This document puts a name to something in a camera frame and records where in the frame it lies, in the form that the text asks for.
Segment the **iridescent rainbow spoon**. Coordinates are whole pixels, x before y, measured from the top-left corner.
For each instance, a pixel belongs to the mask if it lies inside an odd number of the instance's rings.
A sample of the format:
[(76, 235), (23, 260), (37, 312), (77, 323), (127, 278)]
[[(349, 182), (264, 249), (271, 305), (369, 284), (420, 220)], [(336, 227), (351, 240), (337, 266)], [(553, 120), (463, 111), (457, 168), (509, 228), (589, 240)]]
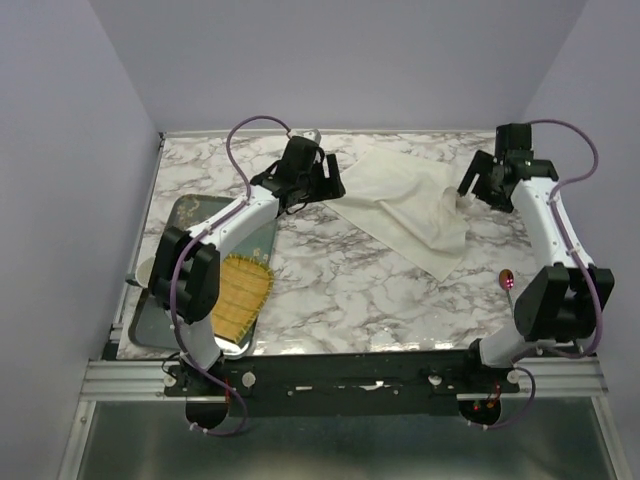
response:
[(514, 275), (509, 269), (503, 269), (499, 272), (498, 282), (501, 289), (505, 292), (510, 307), (513, 307), (513, 299), (511, 290), (514, 287)]

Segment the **yellow bamboo mat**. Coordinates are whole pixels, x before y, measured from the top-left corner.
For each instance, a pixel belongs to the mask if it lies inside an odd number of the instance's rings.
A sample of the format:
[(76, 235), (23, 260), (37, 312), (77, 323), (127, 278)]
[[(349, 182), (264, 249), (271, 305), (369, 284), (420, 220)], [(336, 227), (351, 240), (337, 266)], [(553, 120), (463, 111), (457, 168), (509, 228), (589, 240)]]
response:
[(218, 300), (211, 311), (213, 333), (239, 344), (255, 324), (274, 283), (274, 274), (254, 258), (231, 254), (221, 265)]

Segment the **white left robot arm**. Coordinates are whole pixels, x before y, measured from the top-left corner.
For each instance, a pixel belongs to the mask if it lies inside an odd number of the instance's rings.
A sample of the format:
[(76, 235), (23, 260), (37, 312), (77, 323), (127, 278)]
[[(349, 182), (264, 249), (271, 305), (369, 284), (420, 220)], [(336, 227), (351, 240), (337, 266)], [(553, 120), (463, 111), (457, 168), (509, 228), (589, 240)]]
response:
[(217, 214), (186, 230), (162, 234), (147, 284), (169, 315), (187, 382), (201, 395), (222, 380), (222, 356), (209, 317), (219, 298), (223, 261), (242, 241), (283, 214), (345, 195), (336, 156), (320, 145), (318, 131), (289, 134), (280, 159), (251, 178), (245, 191)]

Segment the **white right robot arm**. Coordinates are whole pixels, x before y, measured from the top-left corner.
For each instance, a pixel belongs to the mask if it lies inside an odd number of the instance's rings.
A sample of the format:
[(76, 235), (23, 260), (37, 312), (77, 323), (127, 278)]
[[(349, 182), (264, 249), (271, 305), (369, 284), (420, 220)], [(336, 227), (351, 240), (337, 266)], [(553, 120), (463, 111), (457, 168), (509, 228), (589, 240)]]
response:
[(586, 252), (564, 207), (561, 190), (588, 179), (561, 179), (552, 161), (533, 150), (533, 122), (496, 129), (492, 153), (475, 153), (459, 187), (492, 209), (518, 212), (533, 248), (537, 274), (510, 302), (512, 320), (474, 342), (476, 358), (460, 367), (460, 379), (480, 392), (507, 368), (536, 350), (579, 359), (596, 352), (603, 311), (615, 285), (612, 271)]

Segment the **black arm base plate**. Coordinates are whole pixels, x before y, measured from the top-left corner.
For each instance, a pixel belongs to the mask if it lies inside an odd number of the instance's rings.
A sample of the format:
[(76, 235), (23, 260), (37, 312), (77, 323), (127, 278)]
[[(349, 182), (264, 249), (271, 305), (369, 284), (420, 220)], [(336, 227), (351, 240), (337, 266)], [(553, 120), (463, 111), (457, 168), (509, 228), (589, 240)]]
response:
[(221, 360), (209, 376), (180, 362), (164, 393), (252, 417), (455, 416), (461, 403), (518, 392), (508, 375), (468, 350), (259, 355)]

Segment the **cream cloth napkin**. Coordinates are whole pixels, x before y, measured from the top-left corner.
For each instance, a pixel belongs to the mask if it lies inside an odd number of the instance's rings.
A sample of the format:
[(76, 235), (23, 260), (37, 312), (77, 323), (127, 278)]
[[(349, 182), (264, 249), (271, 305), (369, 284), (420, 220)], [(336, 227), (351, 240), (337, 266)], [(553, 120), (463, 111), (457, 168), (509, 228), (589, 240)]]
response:
[(342, 173), (344, 197), (326, 205), (442, 282), (463, 260), (469, 230), (454, 174), (446, 163), (372, 147)]

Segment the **white cup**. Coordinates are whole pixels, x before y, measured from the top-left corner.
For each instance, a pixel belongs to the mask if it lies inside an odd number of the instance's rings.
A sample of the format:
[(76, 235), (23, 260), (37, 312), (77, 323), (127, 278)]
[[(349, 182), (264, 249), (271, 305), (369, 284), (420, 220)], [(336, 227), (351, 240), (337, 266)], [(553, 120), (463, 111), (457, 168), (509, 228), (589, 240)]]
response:
[(149, 257), (137, 266), (134, 272), (134, 280), (139, 287), (147, 288), (149, 286), (154, 262), (155, 258)]

